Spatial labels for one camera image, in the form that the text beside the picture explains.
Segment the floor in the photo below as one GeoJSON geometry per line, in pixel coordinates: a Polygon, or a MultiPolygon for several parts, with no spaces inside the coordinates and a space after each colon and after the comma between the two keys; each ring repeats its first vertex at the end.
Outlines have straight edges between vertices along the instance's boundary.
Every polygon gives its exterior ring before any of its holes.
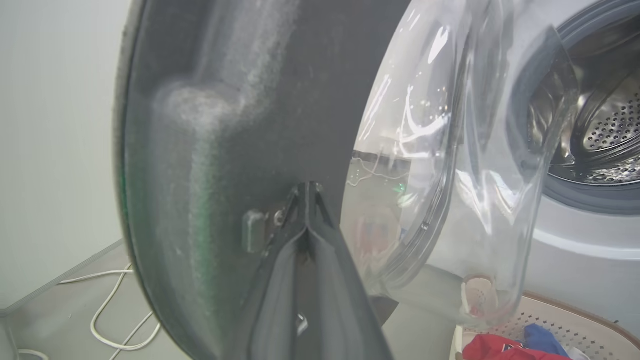
{"type": "MultiPolygon", "coordinates": [[[[124,269],[129,260],[124,246],[107,253],[70,278],[108,270],[124,269]]],[[[51,360],[104,359],[115,350],[96,340],[90,322],[118,279],[109,275],[76,284],[57,285],[26,303],[10,318],[18,348],[45,353],[51,360]]],[[[127,275],[109,306],[97,322],[97,330],[107,339],[122,342],[150,312],[137,280],[127,275]]],[[[151,318],[129,342],[140,343],[153,332],[157,321],[151,318]]],[[[398,306],[383,327],[396,360],[447,359],[453,325],[444,319],[398,306]]],[[[22,356],[21,360],[35,357],[22,356]]],[[[146,348],[121,352],[118,360],[189,359],[164,330],[146,348]]]]}

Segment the blue clothing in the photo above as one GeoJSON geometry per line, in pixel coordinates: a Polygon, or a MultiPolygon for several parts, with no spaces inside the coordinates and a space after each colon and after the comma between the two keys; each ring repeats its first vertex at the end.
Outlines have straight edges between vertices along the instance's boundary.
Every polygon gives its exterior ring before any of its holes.
{"type": "Polygon", "coordinates": [[[538,324],[532,323],[527,325],[524,328],[524,338],[525,346],[530,349],[569,357],[554,335],[538,324]]]}

